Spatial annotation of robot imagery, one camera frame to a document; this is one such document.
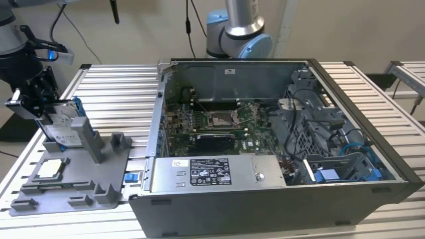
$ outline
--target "gray parts holder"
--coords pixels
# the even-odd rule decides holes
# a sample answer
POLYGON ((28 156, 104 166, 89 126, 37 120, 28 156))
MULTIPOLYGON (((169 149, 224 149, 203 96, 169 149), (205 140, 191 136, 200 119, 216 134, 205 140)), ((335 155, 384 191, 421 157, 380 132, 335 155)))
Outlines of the gray parts holder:
POLYGON ((12 216, 112 209, 120 200, 132 139, 123 133, 100 137, 87 117, 76 117, 72 129, 84 148, 61 152, 56 142, 45 142, 19 197, 11 204, 12 216))

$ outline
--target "power supply label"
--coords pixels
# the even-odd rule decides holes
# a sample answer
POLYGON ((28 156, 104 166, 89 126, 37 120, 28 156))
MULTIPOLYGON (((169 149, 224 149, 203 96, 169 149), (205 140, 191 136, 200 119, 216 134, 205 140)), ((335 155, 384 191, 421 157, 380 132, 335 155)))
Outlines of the power supply label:
POLYGON ((231 185, 228 158, 191 159, 191 184, 193 186, 231 185))

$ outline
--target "wall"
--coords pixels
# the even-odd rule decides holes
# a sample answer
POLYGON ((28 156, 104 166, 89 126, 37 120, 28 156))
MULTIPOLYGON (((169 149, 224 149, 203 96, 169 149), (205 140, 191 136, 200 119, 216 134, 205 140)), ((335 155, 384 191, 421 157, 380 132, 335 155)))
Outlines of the wall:
MULTIPOLYGON (((367 73, 425 61, 424 9, 424 0, 299 0, 284 57, 351 60, 367 73)), ((399 102, 411 112, 413 100, 399 102)), ((425 120, 425 103, 415 116, 425 120)))
MULTIPOLYGON (((225 8, 224 0, 195 0, 201 21, 208 12, 225 8)), ((159 59, 192 57, 185 34, 184 0, 120 0, 120 25, 113 22, 108 0, 84 0, 69 4, 65 13, 77 26, 87 43, 104 64, 155 64, 159 59)), ((267 32, 276 38, 285 0, 259 0, 260 14, 267 21, 267 32)), ((28 24, 36 37, 48 39, 48 30, 57 14, 55 4, 15 9, 19 21, 28 24)), ((204 57, 207 40, 189 5, 192 42, 196 55, 204 57)), ((79 66, 97 60, 64 17, 55 29, 55 39, 75 52, 72 66, 52 64, 60 89, 68 85, 79 66)), ((0 92, 9 95, 2 85, 0 92)))

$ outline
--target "motherboard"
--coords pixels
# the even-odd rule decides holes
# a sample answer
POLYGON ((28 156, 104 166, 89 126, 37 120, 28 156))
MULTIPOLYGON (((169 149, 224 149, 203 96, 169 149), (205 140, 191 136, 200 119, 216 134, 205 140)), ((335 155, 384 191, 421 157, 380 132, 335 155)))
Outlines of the motherboard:
POLYGON ((272 155, 280 151, 261 102, 193 101, 167 111, 169 155, 272 155))

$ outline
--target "aluminum roller conveyor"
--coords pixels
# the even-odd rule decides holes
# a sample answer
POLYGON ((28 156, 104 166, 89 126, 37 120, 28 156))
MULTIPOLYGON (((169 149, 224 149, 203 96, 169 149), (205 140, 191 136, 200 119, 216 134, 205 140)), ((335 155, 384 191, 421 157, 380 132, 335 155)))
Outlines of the aluminum roller conveyor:
MULTIPOLYGON (((365 74, 343 62, 321 63, 389 144, 425 180, 425 129, 395 103, 365 74)), ((153 101, 156 65, 93 65, 80 69, 63 99, 79 96, 96 130, 124 132, 133 139, 127 171, 144 170, 153 101)), ((37 131, 0 184, 0 238, 143 238, 128 195, 123 188, 120 205, 112 210, 11 217, 9 204, 40 160, 44 136, 37 131)), ((213 237, 251 239, 405 239, 425 235, 425 188, 400 204, 380 207, 357 226, 213 237)))
POLYGON ((425 97, 425 61, 393 61, 385 73, 392 73, 423 97, 425 97))

